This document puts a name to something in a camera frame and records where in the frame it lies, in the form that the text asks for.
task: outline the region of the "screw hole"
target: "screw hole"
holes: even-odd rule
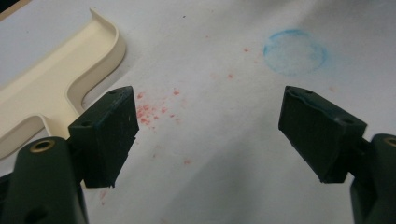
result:
[[[396,147],[396,138],[394,138],[394,137],[388,137],[388,138],[385,138],[384,141],[385,141],[388,145],[390,145],[390,146],[392,146],[392,147]]]
[[[39,153],[39,152],[47,151],[48,149],[52,148],[54,145],[55,142],[53,140],[43,140],[32,145],[30,147],[30,151],[33,153]]]
[[[92,123],[91,123],[89,120],[84,121],[84,122],[81,123],[81,125],[84,126],[84,127],[91,126],[91,124],[92,124]]]
[[[35,224],[46,218],[48,214],[47,209],[44,206],[39,206],[35,209],[30,210],[30,212],[25,217],[25,223]]]

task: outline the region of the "red speckle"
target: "red speckle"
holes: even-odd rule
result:
[[[99,198],[100,198],[100,200],[103,200],[103,199],[105,198],[106,195],[107,195],[107,189],[102,189],[102,190],[99,192]]]
[[[190,159],[185,159],[184,160],[184,164],[185,165],[190,165],[191,164],[191,160]]]
[[[174,95],[179,95],[180,94],[180,90],[174,88]]]
[[[140,119],[140,118],[142,118],[143,117],[143,115],[144,115],[144,113],[143,112],[141,112],[141,111],[137,111],[137,117]]]
[[[137,99],[142,99],[143,98],[143,92],[140,92],[139,94],[137,94]]]
[[[150,121],[149,119],[144,119],[144,118],[142,118],[142,119],[140,120],[140,122],[143,123],[143,124],[146,124],[146,125],[148,125],[148,126],[149,126],[149,124],[151,123],[151,121]]]
[[[107,189],[102,189],[99,191],[99,199],[100,199],[102,205],[105,205],[105,202],[103,201],[103,199],[105,198],[106,195],[107,195]]]

